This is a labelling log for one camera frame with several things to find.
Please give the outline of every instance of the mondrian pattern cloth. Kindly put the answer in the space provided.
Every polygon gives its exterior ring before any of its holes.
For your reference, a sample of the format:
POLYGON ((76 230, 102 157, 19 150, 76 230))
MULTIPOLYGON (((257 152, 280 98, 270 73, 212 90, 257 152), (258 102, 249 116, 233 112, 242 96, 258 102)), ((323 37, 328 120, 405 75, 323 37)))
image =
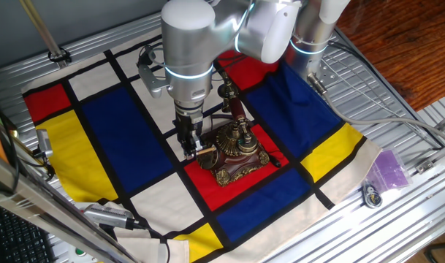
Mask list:
MULTIPOLYGON (((245 58, 225 70, 253 132, 282 167, 268 164, 219 187, 184 159, 172 98, 153 99, 137 75, 141 47, 159 41, 153 31, 35 80, 23 95, 36 127, 48 131, 66 192, 78 202, 119 202, 165 237, 188 240, 190 262, 261 261, 357 187, 381 151, 286 64, 245 58)), ((152 70, 164 76, 160 66, 152 70)), ((217 89, 221 77, 213 78, 217 89)), ((212 91, 204 132, 220 109, 212 91)), ((226 122, 214 119, 213 128, 226 122)))

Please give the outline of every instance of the metal clamp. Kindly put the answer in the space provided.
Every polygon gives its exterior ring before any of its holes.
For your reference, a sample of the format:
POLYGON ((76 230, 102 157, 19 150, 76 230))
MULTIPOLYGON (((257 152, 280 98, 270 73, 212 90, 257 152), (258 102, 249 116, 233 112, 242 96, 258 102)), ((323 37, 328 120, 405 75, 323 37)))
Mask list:
POLYGON ((156 76, 154 76, 154 73, 151 71, 149 66, 144 63, 140 63, 138 65, 138 73, 154 99, 161 97, 163 88, 171 87, 167 79, 158 80, 156 76))

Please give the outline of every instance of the antique telephone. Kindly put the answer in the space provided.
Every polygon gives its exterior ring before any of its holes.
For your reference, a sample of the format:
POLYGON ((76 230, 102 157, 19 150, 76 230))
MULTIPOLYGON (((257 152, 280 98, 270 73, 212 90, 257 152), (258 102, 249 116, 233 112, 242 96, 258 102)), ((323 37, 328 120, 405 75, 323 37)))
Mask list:
POLYGON ((237 87, 225 72, 222 77, 224 84, 219 87, 218 95, 224 99, 222 110, 232 113, 232 121, 203 135, 204 142, 215 150, 198 155, 197 161, 201 168, 211 171, 217 184, 227 186, 264 167, 270 156, 250 129, 237 87))

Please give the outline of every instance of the gray cable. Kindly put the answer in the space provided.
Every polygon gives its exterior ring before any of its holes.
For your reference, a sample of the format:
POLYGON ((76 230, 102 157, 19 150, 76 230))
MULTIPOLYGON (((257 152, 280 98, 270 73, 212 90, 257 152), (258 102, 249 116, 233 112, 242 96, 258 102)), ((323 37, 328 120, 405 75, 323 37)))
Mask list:
POLYGON ((426 123, 423 123, 423 122, 417 121, 417 120, 412 120, 410 118, 384 118, 384 119, 366 120, 366 121, 359 121, 359 120, 351 119, 351 118, 345 116, 344 114, 342 114, 338 110, 338 108, 336 108, 336 106, 331 101, 330 95, 327 92, 323 93, 323 97, 324 97, 324 99, 326 99, 326 102, 330 105, 332 111, 335 114, 337 114, 339 117, 341 117, 344 121, 346 121, 348 123, 358 124, 358 125, 371 125, 371 124, 389 123, 389 122, 412 123, 412 124, 415 124, 417 126, 421 126, 421 127, 426 128, 426 129, 429 129, 430 131, 434 132, 439 137, 441 137, 441 138, 443 138, 445 140, 445 134, 442 131, 437 130, 435 127, 432 127, 432 126, 430 126, 430 125, 428 125, 426 123))

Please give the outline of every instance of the metal bracket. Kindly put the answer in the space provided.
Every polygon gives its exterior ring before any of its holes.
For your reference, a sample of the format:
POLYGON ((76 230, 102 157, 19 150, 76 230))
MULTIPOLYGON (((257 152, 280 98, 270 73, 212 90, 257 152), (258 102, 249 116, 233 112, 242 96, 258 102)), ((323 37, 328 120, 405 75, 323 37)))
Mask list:
POLYGON ((138 65, 138 73, 154 99, 161 97, 163 88, 171 87, 168 80, 158 80, 149 66, 144 63, 138 65))
POLYGON ((417 171, 419 171, 419 174, 422 174, 430 168, 434 168, 433 162, 431 160, 427 160, 417 166, 417 171))

